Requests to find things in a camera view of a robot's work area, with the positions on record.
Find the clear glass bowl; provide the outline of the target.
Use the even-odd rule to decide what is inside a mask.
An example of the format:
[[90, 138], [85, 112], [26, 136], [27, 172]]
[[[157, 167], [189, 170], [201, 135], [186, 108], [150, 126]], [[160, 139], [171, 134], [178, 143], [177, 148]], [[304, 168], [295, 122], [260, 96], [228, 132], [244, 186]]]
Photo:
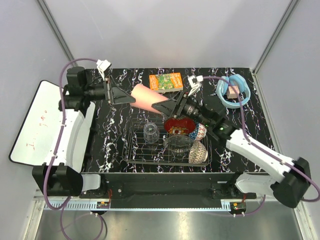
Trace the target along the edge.
[[194, 140], [186, 135], [171, 135], [163, 142], [163, 146], [170, 156], [181, 156], [189, 152], [194, 144]]

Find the brown patterned ceramic bowl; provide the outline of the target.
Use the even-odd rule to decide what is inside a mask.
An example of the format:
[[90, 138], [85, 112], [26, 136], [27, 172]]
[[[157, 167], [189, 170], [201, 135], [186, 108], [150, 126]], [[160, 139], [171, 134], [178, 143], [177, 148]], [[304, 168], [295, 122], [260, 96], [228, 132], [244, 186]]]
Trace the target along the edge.
[[206, 147], [200, 142], [195, 141], [190, 149], [188, 156], [189, 164], [201, 164], [208, 158], [208, 151]]

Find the red floral plate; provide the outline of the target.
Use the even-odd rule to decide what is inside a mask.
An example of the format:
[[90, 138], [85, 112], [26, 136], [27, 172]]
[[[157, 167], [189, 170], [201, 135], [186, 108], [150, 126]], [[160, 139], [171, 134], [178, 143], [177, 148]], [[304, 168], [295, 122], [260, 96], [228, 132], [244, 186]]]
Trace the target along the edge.
[[164, 122], [164, 129], [171, 135], [188, 135], [196, 129], [196, 123], [188, 117], [172, 117]]

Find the pink plastic cup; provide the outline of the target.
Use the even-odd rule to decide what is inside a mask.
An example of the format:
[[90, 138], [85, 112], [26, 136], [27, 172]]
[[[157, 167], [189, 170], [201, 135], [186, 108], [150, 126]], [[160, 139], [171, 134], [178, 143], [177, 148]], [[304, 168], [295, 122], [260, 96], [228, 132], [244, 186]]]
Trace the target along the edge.
[[160, 114], [160, 112], [152, 107], [152, 104], [168, 100], [167, 97], [151, 90], [143, 84], [137, 84], [131, 91], [131, 96], [135, 98], [135, 102], [130, 106], [139, 108], [152, 113]]

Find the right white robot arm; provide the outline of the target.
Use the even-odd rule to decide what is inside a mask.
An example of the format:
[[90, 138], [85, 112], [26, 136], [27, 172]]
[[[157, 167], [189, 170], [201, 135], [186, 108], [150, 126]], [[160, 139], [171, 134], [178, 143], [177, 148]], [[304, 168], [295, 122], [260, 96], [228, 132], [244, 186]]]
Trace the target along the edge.
[[244, 130], [227, 119], [226, 108], [219, 100], [199, 104], [182, 92], [151, 106], [169, 118], [185, 116], [201, 123], [212, 141], [265, 170], [265, 175], [237, 173], [227, 185], [230, 197], [236, 199], [247, 193], [268, 195], [286, 207], [296, 208], [310, 187], [311, 171], [306, 159], [294, 160], [246, 136]]

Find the blue patterned ceramic bowl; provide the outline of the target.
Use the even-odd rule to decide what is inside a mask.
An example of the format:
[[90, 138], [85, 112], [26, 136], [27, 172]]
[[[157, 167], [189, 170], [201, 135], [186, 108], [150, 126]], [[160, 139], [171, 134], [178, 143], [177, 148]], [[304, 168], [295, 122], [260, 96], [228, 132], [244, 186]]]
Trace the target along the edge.
[[188, 137], [195, 141], [202, 140], [207, 133], [206, 127], [201, 123], [196, 123], [196, 127], [193, 132], [191, 132]]

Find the black wire dish rack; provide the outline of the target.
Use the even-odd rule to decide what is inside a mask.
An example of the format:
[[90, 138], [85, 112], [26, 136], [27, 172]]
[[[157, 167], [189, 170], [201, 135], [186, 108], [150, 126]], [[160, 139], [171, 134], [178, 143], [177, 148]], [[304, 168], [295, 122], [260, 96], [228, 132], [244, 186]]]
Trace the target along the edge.
[[[154, 123], [159, 130], [159, 139], [154, 143], [146, 142], [144, 139], [144, 126], [148, 122]], [[189, 148], [178, 146], [177, 142], [165, 143], [171, 135], [165, 130], [162, 118], [145, 119], [141, 115], [137, 115], [128, 120], [127, 123], [122, 159], [128, 163], [202, 167], [212, 162], [212, 146], [208, 137], [200, 141], [207, 151], [206, 160], [192, 162], [189, 160]]]

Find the clear drinking glass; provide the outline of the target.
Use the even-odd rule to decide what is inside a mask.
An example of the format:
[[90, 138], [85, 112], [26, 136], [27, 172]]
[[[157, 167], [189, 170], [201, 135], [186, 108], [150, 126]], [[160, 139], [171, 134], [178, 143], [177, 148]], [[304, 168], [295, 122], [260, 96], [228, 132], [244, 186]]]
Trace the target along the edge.
[[158, 126], [153, 122], [148, 122], [143, 127], [143, 138], [147, 143], [153, 144], [160, 138]]

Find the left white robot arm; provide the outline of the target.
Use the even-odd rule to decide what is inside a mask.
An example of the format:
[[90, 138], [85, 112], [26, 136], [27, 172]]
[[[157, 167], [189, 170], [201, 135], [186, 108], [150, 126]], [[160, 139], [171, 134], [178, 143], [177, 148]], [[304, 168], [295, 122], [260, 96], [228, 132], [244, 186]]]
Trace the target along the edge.
[[90, 84], [84, 67], [64, 68], [67, 85], [59, 88], [62, 113], [56, 144], [42, 165], [35, 165], [32, 176], [42, 193], [53, 197], [77, 197], [89, 191], [97, 198], [108, 193], [108, 186], [98, 174], [81, 174], [88, 138], [93, 133], [94, 101], [105, 100], [110, 105], [131, 104], [136, 100], [106, 76], [111, 63], [98, 60], [100, 84]]

